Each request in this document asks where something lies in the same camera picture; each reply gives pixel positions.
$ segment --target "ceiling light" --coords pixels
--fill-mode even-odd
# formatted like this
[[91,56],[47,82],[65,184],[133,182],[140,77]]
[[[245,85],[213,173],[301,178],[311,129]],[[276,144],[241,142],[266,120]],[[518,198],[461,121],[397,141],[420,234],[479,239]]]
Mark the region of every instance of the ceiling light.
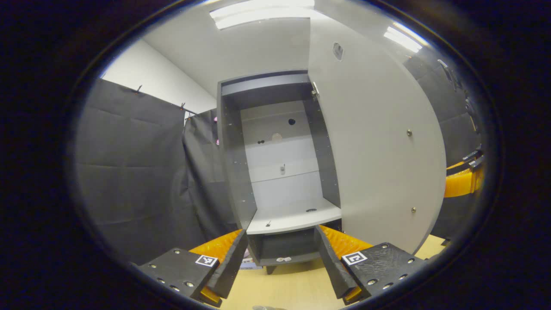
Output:
[[210,17],[213,19],[218,19],[243,12],[277,7],[313,8],[314,0],[250,0],[216,9],[210,12]]
[[402,45],[412,52],[417,53],[421,48],[423,48],[422,46],[417,44],[417,42],[413,41],[411,38],[392,27],[388,27],[386,30],[387,32],[385,32],[385,34],[383,35],[385,38],[388,38]]
[[419,43],[427,46],[429,45],[429,43],[427,41],[425,41],[423,38],[421,38],[418,34],[416,34],[415,32],[411,31],[409,28],[407,28],[406,26],[402,25],[402,24],[399,24],[399,23],[393,23],[394,26],[396,26],[396,28],[399,28],[400,30],[402,30],[403,32],[409,34],[412,38],[416,39],[417,41],[419,41]]
[[314,0],[250,0],[210,12],[218,29],[272,18],[309,18]]
[[218,29],[272,18],[309,18],[312,10],[305,8],[269,8],[228,16],[216,22]]

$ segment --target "open cabinet door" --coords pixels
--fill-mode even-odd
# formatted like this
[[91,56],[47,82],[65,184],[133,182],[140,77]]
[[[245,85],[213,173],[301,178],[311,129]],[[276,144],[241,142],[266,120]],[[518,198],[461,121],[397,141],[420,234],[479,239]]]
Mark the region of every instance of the open cabinet door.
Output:
[[319,13],[310,31],[308,73],[331,139],[343,230],[414,253],[444,197],[444,142],[433,108],[378,44]]

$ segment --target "black curtain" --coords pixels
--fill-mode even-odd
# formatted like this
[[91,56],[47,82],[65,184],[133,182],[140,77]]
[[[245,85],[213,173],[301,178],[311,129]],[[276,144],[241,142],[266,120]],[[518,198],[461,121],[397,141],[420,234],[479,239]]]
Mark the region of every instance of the black curtain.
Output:
[[211,130],[195,125],[202,115],[186,124],[186,158],[178,106],[104,80],[92,87],[77,126],[76,183],[124,259],[144,264],[234,228]]
[[189,118],[182,137],[188,167],[182,194],[191,200],[208,240],[237,229],[217,145],[216,116],[213,109]]

